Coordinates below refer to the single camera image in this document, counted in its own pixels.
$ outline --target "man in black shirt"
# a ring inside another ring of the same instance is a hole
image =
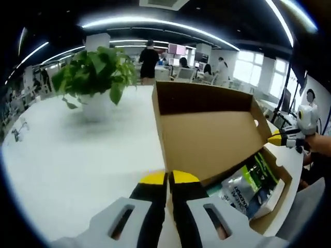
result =
[[[154,50],[154,42],[149,40],[147,47],[141,52],[139,62],[143,63],[140,77],[143,85],[153,85],[155,82],[155,66],[159,61],[159,54]]]

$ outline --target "computer monitor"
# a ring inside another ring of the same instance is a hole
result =
[[[174,58],[174,66],[179,66],[179,58]]]
[[[186,47],[183,45],[177,45],[177,49],[176,49],[176,54],[177,55],[185,55],[185,51],[186,51]]]
[[[284,112],[288,112],[290,110],[290,104],[291,104],[291,93],[289,92],[288,89],[285,89],[281,110]]]
[[[176,44],[169,44],[168,45],[168,53],[169,54],[176,54],[177,52],[177,45]]]
[[[174,64],[174,59],[173,58],[169,58],[168,64],[170,66],[172,66]]]
[[[208,63],[209,56],[203,53],[195,52],[194,60],[202,63]]]

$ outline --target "office chair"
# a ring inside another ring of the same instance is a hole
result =
[[[195,75],[195,70],[189,68],[180,68],[176,77],[174,78],[175,82],[189,82],[191,83]]]

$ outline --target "box lid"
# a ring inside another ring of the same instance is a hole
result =
[[[253,96],[240,91],[157,82],[153,106],[166,169],[200,180],[242,162],[271,136]]]

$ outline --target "white table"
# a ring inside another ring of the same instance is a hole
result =
[[[3,156],[10,186],[27,219],[47,240],[80,234],[96,213],[128,197],[142,176],[164,168],[152,89],[126,89],[112,121],[103,125],[85,123],[81,109],[69,110],[61,98],[46,99],[23,114],[30,130],[22,142],[16,143],[10,132],[6,136]],[[293,177],[265,233],[272,236],[293,203],[303,156],[294,149],[266,146]],[[159,247],[179,247],[175,232],[166,213]]]

